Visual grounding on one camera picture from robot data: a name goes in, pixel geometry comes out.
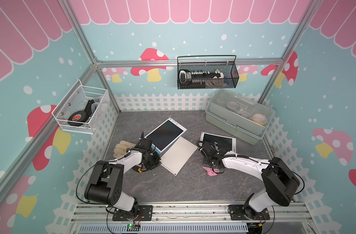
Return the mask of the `pink cleaning cloth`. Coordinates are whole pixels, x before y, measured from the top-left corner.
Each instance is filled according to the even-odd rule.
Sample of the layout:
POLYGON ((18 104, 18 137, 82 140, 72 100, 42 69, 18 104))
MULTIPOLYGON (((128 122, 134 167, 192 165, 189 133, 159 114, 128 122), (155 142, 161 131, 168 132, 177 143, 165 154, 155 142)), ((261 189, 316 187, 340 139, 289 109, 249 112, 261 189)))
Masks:
POLYGON ((213 168, 209 168, 206 166, 202 166, 202 168, 207 171, 208 176, 215 176, 215 175, 220 174, 220 171, 218 169, 213 169, 213 168))

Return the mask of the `white drawing tablet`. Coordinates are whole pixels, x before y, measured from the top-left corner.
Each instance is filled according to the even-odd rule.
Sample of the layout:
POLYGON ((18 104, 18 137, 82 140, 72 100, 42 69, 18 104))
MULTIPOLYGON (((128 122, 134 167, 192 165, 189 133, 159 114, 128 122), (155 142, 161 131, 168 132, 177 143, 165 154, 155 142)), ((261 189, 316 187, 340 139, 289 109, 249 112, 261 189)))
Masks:
POLYGON ((209 142, 216 146, 218 149, 227 148, 228 150, 236 152, 236 138, 234 137, 220 136, 202 132, 200 135, 200 141, 209 142))
POLYGON ((196 150, 196 145, 180 137, 162 156, 161 164, 176 176, 196 150))

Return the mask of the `white drawing tablet front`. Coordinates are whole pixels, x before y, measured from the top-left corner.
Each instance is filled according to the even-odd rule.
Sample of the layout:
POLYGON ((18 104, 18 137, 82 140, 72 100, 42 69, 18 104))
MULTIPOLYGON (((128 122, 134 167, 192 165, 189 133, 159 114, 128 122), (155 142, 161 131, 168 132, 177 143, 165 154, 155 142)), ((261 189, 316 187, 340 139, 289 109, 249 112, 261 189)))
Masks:
POLYGON ((180 137, 162 156, 161 164, 176 176, 196 150, 196 145, 180 137))

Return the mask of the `blue framed drawing tablet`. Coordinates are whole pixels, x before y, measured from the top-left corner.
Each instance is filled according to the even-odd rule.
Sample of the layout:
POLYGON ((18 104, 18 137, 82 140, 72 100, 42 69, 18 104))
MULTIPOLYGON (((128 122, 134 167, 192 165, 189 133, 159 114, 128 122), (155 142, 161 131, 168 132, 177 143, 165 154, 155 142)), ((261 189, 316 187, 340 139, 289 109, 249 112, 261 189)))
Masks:
POLYGON ((172 118, 168 118, 157 128, 145 136, 152 141, 153 149, 163 154, 173 143, 175 143, 187 129, 172 118))

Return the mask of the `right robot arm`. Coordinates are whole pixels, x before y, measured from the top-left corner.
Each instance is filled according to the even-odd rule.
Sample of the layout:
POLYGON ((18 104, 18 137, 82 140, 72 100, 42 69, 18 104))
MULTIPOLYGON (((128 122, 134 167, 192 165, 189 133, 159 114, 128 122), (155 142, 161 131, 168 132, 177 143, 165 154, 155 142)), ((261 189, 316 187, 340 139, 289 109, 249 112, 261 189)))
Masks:
POLYGON ((261 180, 264 189, 251 194, 240 208, 230 208, 229 212, 245 220, 268 220, 267 208, 273 205, 288 207, 302 178, 277 157, 271 160, 256 159, 230 151, 217 149, 214 144, 197 141, 199 152, 207 160, 208 167, 214 174, 224 170, 237 170, 261 180))

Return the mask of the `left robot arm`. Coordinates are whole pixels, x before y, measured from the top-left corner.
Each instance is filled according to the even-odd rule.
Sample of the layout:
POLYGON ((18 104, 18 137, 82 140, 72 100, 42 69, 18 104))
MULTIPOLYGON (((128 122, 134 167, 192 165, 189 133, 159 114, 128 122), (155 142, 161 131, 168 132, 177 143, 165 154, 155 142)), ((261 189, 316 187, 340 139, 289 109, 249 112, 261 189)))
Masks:
POLYGON ((123 175, 130 169, 142 173, 159 165, 160 156, 153 149, 152 141, 140 138, 119 160, 100 160, 93 165, 84 198, 114 208, 114 216, 138 219, 141 216, 138 200, 122 191, 123 175))

